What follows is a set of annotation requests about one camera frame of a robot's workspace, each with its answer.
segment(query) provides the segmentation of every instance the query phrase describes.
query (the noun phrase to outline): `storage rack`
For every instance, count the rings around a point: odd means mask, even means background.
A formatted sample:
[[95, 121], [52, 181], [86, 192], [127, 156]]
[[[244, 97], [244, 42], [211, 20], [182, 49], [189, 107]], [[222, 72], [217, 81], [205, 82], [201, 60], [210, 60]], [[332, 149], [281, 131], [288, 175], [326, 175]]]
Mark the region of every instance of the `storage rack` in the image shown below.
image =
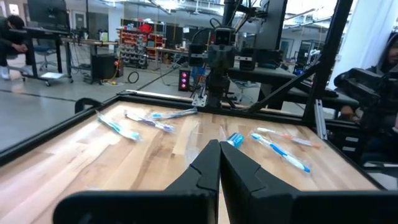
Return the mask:
[[147, 41], [148, 34], [139, 30], [118, 29], [121, 39], [120, 58], [127, 66], [147, 68]]

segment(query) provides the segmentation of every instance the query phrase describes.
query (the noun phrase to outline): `concrete floor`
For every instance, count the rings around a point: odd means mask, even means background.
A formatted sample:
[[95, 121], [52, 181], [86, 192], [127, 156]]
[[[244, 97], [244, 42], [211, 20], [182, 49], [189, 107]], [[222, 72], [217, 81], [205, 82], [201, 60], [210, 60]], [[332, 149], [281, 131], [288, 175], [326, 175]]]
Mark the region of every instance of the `concrete floor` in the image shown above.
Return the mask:
[[[87, 47], [76, 47], [72, 49], [74, 64], [89, 63]], [[56, 62], [55, 55], [48, 58], [49, 61]], [[65, 51], [62, 49], [63, 71], [66, 72]], [[36, 61], [43, 61], [43, 57], [37, 55]], [[24, 56], [20, 55], [15, 60], [10, 60], [9, 65], [23, 66]], [[134, 68], [125, 68], [124, 76], [118, 79], [120, 85], [89, 85], [83, 82], [83, 75], [79, 71], [73, 72], [74, 83], [69, 83], [67, 79], [55, 80], [52, 86], [47, 87], [45, 83], [38, 80], [28, 79], [26, 82], [21, 80], [17, 72], [11, 72], [11, 81], [0, 80], [0, 151], [13, 144], [17, 144], [25, 138], [37, 134], [71, 116], [73, 116], [74, 103], [76, 100], [88, 97], [99, 101], [107, 100], [122, 90], [142, 90], [168, 95], [190, 96], [190, 93], [177, 90], [178, 71], [159, 79], [160, 73], [165, 73], [168, 68], [164, 65], [162, 70], [153, 72], [154, 62], [149, 64], [147, 70], [137, 70], [139, 80], [134, 84], [127, 84], [127, 76]], [[48, 71], [57, 72], [57, 68], [48, 67]], [[237, 93], [239, 89], [231, 84], [230, 91]], [[245, 94], [256, 99], [259, 88], [245, 90]], [[305, 105], [285, 102], [282, 110], [293, 114], [303, 114]], [[325, 117], [331, 118], [332, 111], [326, 110]], [[380, 182], [387, 181], [389, 188], [396, 189], [396, 181], [385, 178], [377, 178]]]

